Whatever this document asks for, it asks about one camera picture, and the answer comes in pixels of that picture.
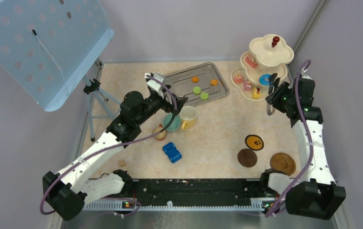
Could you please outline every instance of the robotic arm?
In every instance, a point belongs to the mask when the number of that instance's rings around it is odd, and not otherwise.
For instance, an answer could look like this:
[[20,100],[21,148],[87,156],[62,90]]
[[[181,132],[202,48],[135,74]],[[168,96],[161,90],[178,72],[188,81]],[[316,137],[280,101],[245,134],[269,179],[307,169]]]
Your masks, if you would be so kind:
[[125,95],[121,103],[121,112],[117,118],[107,127],[101,137],[74,162],[59,170],[56,174],[49,171],[43,177],[44,194],[50,185],[69,170],[73,165],[80,163],[79,166],[61,178],[49,192],[46,202],[56,210],[65,220],[71,220],[80,213],[85,204],[89,204],[102,197],[127,191],[125,180],[129,177],[126,174],[112,173],[106,177],[89,180],[89,178],[99,169],[109,158],[124,149],[125,146],[112,148],[103,153],[88,158],[95,152],[107,146],[120,145],[123,142],[133,141],[140,133],[140,125],[154,115],[158,110],[177,115],[187,102],[187,97],[176,98],[177,110],[174,105],[167,101],[164,88],[161,84],[163,77],[159,74],[145,74],[150,96],[143,98],[140,92],[129,92]]
[[[296,184],[288,176],[271,173],[268,187],[283,196],[289,214],[319,219],[330,219],[346,198],[344,187],[339,187],[329,170],[322,141],[322,113],[312,106],[315,82],[302,70],[298,79],[298,95],[312,142],[301,121],[296,102],[295,89],[284,82],[266,98],[275,109],[285,113],[291,120],[291,128],[297,139],[301,168],[307,167]],[[310,146],[313,157],[309,163]]]

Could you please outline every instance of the gray floor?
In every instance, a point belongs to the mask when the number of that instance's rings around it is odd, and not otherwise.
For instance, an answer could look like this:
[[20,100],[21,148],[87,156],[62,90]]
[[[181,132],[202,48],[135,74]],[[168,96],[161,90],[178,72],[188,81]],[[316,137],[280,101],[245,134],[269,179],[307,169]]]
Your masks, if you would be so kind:
[[292,216],[287,213],[266,219],[238,212],[138,212],[121,219],[104,215],[90,221],[99,211],[83,211],[62,225],[62,229],[337,229],[330,220]]

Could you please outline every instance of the black clamp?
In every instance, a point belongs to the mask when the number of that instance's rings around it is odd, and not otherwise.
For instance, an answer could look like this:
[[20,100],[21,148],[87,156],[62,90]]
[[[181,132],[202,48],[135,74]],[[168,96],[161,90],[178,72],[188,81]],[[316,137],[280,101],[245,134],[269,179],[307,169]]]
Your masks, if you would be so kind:
[[90,94],[94,91],[98,91],[99,87],[100,87],[100,82],[96,79],[93,79],[93,81],[90,81],[91,85],[90,86],[85,86],[85,88],[83,89],[83,91],[86,93],[86,94]]

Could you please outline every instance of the blue toy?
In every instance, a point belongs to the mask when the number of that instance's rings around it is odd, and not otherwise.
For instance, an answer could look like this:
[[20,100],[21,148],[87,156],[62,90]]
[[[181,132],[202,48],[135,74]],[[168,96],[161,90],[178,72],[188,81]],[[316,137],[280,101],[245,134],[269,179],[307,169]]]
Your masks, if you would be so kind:
[[176,149],[173,142],[169,142],[163,147],[163,151],[168,156],[169,160],[172,163],[175,163],[176,161],[180,160],[182,155],[181,153]]
[[262,75],[262,76],[259,78],[259,82],[260,82],[262,85],[269,86],[269,84],[270,84],[269,77],[270,77],[270,74],[264,74],[264,75]]

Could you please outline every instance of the yellow smiley face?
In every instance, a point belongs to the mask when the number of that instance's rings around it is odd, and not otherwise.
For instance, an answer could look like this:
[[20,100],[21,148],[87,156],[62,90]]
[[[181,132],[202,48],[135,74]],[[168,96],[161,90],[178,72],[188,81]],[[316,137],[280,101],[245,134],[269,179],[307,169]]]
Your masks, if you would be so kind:
[[252,150],[261,150],[264,147],[263,140],[257,135],[248,135],[245,138],[245,143]]

